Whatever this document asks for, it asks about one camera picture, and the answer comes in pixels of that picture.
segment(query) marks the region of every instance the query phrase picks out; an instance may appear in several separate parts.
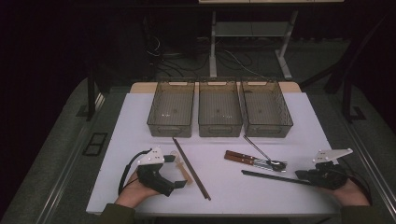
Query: wooden stick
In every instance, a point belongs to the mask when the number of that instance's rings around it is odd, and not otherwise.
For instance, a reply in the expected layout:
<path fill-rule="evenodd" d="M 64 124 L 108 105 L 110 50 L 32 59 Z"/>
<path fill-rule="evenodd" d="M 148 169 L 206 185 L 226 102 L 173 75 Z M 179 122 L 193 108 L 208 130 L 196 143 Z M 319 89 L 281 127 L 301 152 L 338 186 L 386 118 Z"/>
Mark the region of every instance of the wooden stick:
<path fill-rule="evenodd" d="M 181 157 L 183 158 L 183 161 L 186 163 L 187 167 L 189 167 L 192 177 L 194 178 L 195 182 L 197 182 L 199 190 L 202 192 L 202 194 L 204 194 L 204 197 L 206 199 L 211 201 L 212 199 L 210 198 L 209 194 L 207 193 L 207 191 L 206 191 L 204 185 L 202 184 L 201 180 L 199 179 L 198 175 L 195 173 L 194 169 L 192 169 L 192 166 L 191 166 L 189 160 L 187 159 L 186 154 L 184 154 L 183 149 L 181 149 L 181 146 L 178 144 L 178 141 L 174 137 L 172 137 L 172 139 L 174 140 L 175 145 L 176 145 L 178 151 L 180 152 Z"/>

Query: metal frame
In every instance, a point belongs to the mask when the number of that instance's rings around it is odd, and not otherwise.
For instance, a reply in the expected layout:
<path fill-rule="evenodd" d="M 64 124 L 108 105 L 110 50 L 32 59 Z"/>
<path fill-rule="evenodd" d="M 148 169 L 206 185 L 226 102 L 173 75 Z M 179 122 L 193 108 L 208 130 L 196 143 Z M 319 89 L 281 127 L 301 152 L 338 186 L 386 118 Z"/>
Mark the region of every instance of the metal frame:
<path fill-rule="evenodd" d="M 210 43 L 210 76 L 217 76 L 216 67 L 216 36 L 283 36 L 283 43 L 280 49 L 275 51 L 277 61 L 279 62 L 280 69 L 282 70 L 283 76 L 286 80 L 291 80 L 292 76 L 288 67 L 288 64 L 284 58 L 286 48 L 288 47 L 291 33 L 294 28 L 294 24 L 297 20 L 298 11 L 292 12 L 290 20 L 286 22 L 255 22 L 254 25 L 259 32 L 253 32 L 253 28 L 248 28 L 248 31 L 244 30 L 246 24 L 250 24 L 249 27 L 253 27 L 251 22 L 216 22 L 216 11 L 212 13 L 212 33 Z M 284 25 L 284 33 L 279 31 L 279 26 Z"/>

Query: person's arm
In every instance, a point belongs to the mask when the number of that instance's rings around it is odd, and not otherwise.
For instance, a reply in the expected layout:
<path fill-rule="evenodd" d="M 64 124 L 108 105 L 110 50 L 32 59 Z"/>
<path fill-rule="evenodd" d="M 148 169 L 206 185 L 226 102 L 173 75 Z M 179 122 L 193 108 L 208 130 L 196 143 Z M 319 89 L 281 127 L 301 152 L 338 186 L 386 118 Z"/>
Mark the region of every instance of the person's arm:
<path fill-rule="evenodd" d="M 361 189 L 350 179 L 340 189 L 321 189 L 333 195 L 343 206 L 341 219 L 343 224 L 381 224 L 385 223 L 378 211 L 372 207 Z"/>
<path fill-rule="evenodd" d="M 134 172 L 117 200 L 106 206 L 102 215 L 99 217 L 99 224 L 134 223 L 134 208 L 148 197 L 156 194 L 159 193 L 140 183 L 137 179 L 136 172 Z"/>

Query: metal rod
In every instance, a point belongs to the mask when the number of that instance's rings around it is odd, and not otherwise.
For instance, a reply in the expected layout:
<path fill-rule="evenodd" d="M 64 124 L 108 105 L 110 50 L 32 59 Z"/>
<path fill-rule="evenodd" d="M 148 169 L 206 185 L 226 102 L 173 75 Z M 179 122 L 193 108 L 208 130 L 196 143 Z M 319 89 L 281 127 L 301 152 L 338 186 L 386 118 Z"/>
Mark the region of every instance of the metal rod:
<path fill-rule="evenodd" d="M 248 137 L 246 135 L 244 135 L 245 140 L 247 140 L 254 148 L 256 148 L 265 158 L 267 158 L 268 161 L 271 161 L 271 159 L 265 155 L 265 153 L 259 149 L 258 147 L 256 147 L 256 145 L 254 145 L 254 143 L 252 141 L 250 141 L 250 139 L 248 139 Z"/>
<path fill-rule="evenodd" d="M 280 180 L 280 181 L 286 181 L 286 182 L 290 182 L 290 183 L 294 183 L 294 184 L 313 186 L 311 183 L 303 181 L 303 180 L 290 179 L 290 178 L 281 177 L 281 176 L 277 176 L 277 175 L 266 175 L 266 174 L 256 173 L 256 172 L 251 172 L 251 171 L 246 171 L 246 170 L 242 170 L 242 174 L 263 177 L 263 178 L 268 178 L 268 179 L 274 179 L 274 180 Z"/>
<path fill-rule="evenodd" d="M 191 166 L 189 160 L 187 159 L 186 154 L 184 154 L 183 149 L 181 149 L 181 146 L 178 144 L 178 141 L 174 137 L 172 137 L 172 139 L 174 140 L 175 145 L 176 145 L 178 151 L 180 152 L 180 155 L 183 158 L 184 162 L 186 163 L 187 167 L 189 167 L 192 177 L 194 178 L 195 182 L 197 182 L 199 190 L 202 192 L 202 194 L 204 194 L 204 197 L 206 199 L 211 201 L 212 199 L 210 198 L 209 194 L 207 193 L 207 191 L 206 191 L 204 185 L 202 184 L 201 180 L 199 179 L 198 175 L 195 173 L 194 169 L 192 169 L 192 166 Z"/>

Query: brown translucent bin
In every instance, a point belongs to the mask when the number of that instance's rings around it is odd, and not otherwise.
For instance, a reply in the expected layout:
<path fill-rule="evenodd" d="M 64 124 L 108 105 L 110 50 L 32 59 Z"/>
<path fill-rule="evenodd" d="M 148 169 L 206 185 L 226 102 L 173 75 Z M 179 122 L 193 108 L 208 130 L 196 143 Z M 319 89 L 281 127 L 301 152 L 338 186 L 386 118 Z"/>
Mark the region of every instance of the brown translucent bin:
<path fill-rule="evenodd" d="M 243 77 L 239 93 L 246 136 L 286 137 L 293 121 L 276 80 Z"/>
<path fill-rule="evenodd" d="M 165 77 L 158 84 L 148 115 L 152 136 L 191 137 L 195 78 Z"/>
<path fill-rule="evenodd" d="M 201 77 L 199 82 L 199 135 L 238 137 L 242 114 L 234 77 Z"/>

